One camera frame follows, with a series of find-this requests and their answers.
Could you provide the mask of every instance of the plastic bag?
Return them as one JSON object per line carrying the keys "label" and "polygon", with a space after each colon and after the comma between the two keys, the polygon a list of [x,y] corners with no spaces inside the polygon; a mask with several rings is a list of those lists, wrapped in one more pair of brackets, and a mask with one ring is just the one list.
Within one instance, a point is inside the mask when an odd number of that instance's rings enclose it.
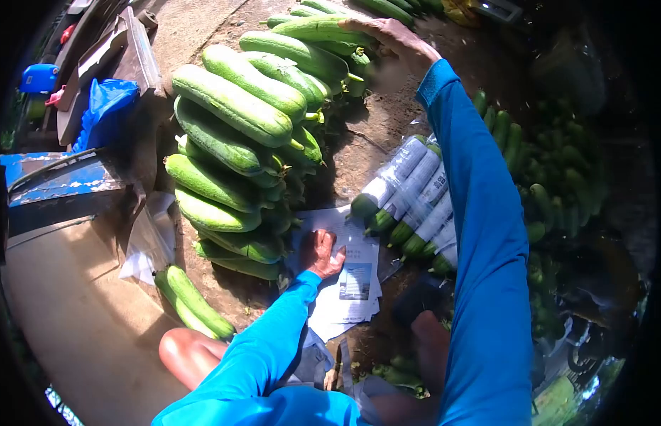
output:
{"label": "plastic bag", "polygon": [[82,115],[82,131],[72,152],[104,147],[115,141],[127,125],[138,94],[136,81],[108,78],[99,84],[94,78],[89,89],[89,108]]}

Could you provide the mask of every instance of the right hand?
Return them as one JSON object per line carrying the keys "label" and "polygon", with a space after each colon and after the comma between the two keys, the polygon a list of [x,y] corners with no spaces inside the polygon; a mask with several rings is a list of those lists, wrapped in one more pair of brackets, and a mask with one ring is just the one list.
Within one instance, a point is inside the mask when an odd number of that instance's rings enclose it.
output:
{"label": "right hand", "polygon": [[337,251],[335,258],[332,257],[331,251],[333,251],[336,239],[335,234],[319,229],[310,235],[309,243],[312,246],[306,245],[307,247],[302,248],[302,264],[307,266],[308,271],[314,272],[321,279],[326,279],[342,271],[347,247],[343,245]]}
{"label": "right hand", "polygon": [[347,18],[337,24],[347,31],[362,31],[374,37],[382,45],[380,55],[398,56],[409,72],[421,79],[442,58],[435,48],[396,19]]}

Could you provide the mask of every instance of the pile of cucumbers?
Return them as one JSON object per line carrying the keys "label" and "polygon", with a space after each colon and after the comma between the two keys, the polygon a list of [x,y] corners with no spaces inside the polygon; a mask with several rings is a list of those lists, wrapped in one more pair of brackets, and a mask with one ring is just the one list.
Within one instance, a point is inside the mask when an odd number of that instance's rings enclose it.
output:
{"label": "pile of cucumbers", "polygon": [[365,94],[360,75],[373,40],[338,27],[345,17],[320,12],[250,31],[239,40],[242,52],[209,46],[203,67],[173,73],[174,116],[185,134],[165,169],[200,238],[199,256],[279,278],[289,229],[299,224],[291,209],[305,203],[306,178],[325,166],[333,100]]}

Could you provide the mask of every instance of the dirt ground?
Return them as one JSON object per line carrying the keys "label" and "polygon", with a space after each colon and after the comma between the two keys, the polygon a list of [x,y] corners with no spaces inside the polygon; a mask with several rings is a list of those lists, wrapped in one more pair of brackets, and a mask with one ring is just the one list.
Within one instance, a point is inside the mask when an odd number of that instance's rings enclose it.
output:
{"label": "dirt ground", "polygon": [[[170,23],[178,27],[171,31],[165,28],[163,34],[156,36],[153,49],[156,56],[163,56],[158,57],[158,63],[164,76],[181,64],[199,64],[200,52],[211,44],[225,44],[238,50],[238,40],[244,32],[265,30],[266,27],[258,24],[259,21],[266,20],[274,13],[285,13],[294,4],[290,0],[247,0],[240,5],[238,2],[229,3],[235,3],[232,5],[235,7],[233,13],[223,19],[205,42],[199,43],[191,36],[193,28],[186,20]],[[200,20],[194,13],[191,16]],[[164,21],[161,13],[159,21],[162,28]],[[436,18],[419,21],[418,32],[449,60],[469,95],[483,87],[488,93],[488,99],[493,99],[498,107],[509,110],[520,124],[530,120],[529,106],[534,103],[534,94],[531,89],[527,89],[529,78],[526,66],[522,60],[516,59],[517,53],[498,43],[496,34],[483,29],[460,27],[451,21]],[[164,47],[164,43],[168,43],[166,40],[182,34],[186,34],[190,47]],[[413,98],[417,87],[418,81],[409,78],[396,93],[374,93],[366,98],[364,104],[354,103],[347,108],[347,131],[326,140],[325,158],[328,168],[321,170],[314,180],[307,183],[307,209],[348,204],[373,178],[375,171],[389,158],[389,153],[399,146],[402,136],[425,132],[429,134],[427,125],[410,125],[416,118],[424,119],[422,108]],[[172,149],[176,149],[173,143],[176,131],[172,124],[165,126],[165,146],[160,147],[159,152],[164,149],[169,154]],[[159,182],[167,183],[162,175],[159,176]],[[232,322],[238,331],[246,328],[276,299],[278,291],[275,285],[269,286],[262,280],[224,268],[213,269],[211,263],[199,258],[191,247],[197,239],[193,228],[176,212],[175,217],[176,263],[185,268],[208,302]],[[383,258],[390,257],[397,258],[399,254],[394,252],[392,256],[390,253],[383,255]],[[416,282],[422,270],[423,265],[405,265],[383,283],[380,312],[370,323],[359,324],[329,341],[329,350],[336,353],[339,342],[343,338],[348,339],[352,361],[359,362],[359,366],[354,369],[355,374],[370,371],[374,363],[387,362],[394,354],[410,351],[410,334],[394,323],[391,308],[404,289]],[[158,302],[162,302],[154,289],[146,290]]]}

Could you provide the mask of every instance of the newspaper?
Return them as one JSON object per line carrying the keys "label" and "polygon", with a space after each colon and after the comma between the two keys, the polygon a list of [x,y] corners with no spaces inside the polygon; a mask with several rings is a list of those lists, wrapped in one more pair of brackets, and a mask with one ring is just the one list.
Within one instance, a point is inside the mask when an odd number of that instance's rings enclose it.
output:
{"label": "newspaper", "polygon": [[296,252],[285,261],[294,275],[302,272],[299,257],[302,238],[318,229],[337,235],[333,256],[340,247],[347,246],[342,271],[319,285],[316,306],[309,317],[309,327],[324,343],[356,323],[369,321],[379,311],[377,298],[382,296],[377,277],[378,240],[363,235],[364,226],[360,220],[345,220],[349,212],[349,205],[296,212],[303,222],[301,228],[292,233],[292,245]]}

